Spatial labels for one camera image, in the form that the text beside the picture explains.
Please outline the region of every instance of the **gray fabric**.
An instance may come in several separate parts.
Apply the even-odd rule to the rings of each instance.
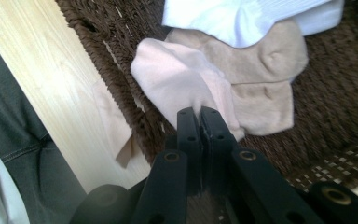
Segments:
[[[68,223],[86,194],[0,57],[0,157],[31,223]]]

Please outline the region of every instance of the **wooden board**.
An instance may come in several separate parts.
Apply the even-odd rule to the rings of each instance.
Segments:
[[[0,54],[86,191],[129,188],[149,165],[109,155],[91,86],[100,77],[54,0],[0,0]]]

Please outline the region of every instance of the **light wood panel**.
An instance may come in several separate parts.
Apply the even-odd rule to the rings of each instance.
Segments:
[[[0,54],[86,191],[147,176],[139,151],[127,169],[109,155],[91,91],[100,77],[54,0],[0,0]]]

